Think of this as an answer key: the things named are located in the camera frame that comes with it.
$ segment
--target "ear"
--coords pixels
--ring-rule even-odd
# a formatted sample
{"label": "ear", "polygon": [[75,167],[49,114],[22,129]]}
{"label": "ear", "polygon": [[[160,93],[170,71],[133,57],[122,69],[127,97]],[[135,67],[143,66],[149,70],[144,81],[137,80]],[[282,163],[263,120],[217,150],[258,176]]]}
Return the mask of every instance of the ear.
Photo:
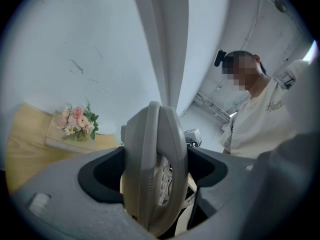
{"label": "ear", "polygon": [[261,61],[261,59],[258,55],[255,54],[255,55],[253,55],[253,57],[255,58],[256,62],[259,63]]}

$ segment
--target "flower bouquet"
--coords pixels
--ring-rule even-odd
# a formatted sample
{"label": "flower bouquet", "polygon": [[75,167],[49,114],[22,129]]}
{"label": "flower bouquet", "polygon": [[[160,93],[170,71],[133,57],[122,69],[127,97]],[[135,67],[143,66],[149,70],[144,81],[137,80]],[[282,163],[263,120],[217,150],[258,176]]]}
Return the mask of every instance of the flower bouquet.
{"label": "flower bouquet", "polygon": [[64,130],[63,140],[85,142],[87,135],[90,135],[92,140],[96,138],[98,117],[91,112],[89,100],[87,100],[87,105],[84,108],[72,107],[68,103],[62,114],[56,118],[55,124],[57,128]]}

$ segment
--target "white telephone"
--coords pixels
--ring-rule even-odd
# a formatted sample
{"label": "white telephone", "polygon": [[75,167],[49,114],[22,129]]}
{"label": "white telephone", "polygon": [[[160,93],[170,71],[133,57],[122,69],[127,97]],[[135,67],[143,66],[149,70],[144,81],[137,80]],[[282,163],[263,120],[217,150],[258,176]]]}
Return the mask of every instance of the white telephone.
{"label": "white telephone", "polygon": [[[151,234],[161,236],[179,215],[188,188],[187,145],[176,111],[150,102],[121,127],[121,141],[125,148],[124,207]],[[169,164],[172,187],[163,204]]]}

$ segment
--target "white daisy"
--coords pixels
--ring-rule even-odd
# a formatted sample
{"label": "white daisy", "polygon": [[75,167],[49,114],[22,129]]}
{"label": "white daisy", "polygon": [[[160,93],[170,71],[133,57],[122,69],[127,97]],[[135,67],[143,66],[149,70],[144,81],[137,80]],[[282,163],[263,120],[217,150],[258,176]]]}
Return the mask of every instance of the white daisy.
{"label": "white daisy", "polygon": [[66,135],[71,135],[71,134],[74,134],[74,133],[75,133],[74,128],[71,127],[71,126],[67,126],[67,127],[64,129],[64,131],[65,131],[65,134],[66,134]]}

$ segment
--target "man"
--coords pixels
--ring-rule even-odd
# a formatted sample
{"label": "man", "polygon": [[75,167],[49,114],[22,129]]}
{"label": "man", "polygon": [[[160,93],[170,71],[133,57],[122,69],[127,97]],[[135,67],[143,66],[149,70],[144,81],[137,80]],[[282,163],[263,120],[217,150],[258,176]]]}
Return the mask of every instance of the man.
{"label": "man", "polygon": [[266,76],[258,55],[234,51],[222,59],[223,73],[251,96],[230,119],[220,139],[224,153],[256,159],[296,135],[282,97],[308,65],[308,61],[294,61],[286,69],[292,79],[284,86]]}

